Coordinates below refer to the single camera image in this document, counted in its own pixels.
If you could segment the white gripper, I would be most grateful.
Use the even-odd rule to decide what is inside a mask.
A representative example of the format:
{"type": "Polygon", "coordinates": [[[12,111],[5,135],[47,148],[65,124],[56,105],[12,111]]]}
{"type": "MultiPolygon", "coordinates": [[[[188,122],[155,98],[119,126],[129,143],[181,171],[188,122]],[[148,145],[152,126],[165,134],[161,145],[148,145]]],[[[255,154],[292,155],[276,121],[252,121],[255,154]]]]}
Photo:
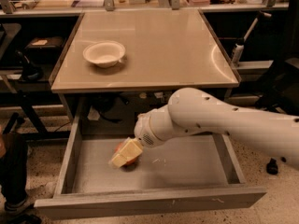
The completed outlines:
{"type": "Polygon", "coordinates": [[[137,116],[135,138],[127,138],[109,161],[112,168],[121,168],[129,160],[140,156],[144,147],[163,145],[170,138],[170,116],[166,107],[152,109],[137,116]]]}

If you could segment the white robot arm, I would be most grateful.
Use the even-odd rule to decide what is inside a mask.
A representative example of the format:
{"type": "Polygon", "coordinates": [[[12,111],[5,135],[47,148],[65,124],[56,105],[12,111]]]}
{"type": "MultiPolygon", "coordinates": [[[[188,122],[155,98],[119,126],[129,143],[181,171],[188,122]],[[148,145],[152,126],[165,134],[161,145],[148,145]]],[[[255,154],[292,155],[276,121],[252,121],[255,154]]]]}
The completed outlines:
{"type": "Polygon", "coordinates": [[[199,133],[218,133],[299,167],[299,123],[292,115],[226,104],[194,88],[175,91],[168,103],[138,116],[134,137],[127,138],[109,164],[120,168],[145,147],[199,133]]]}

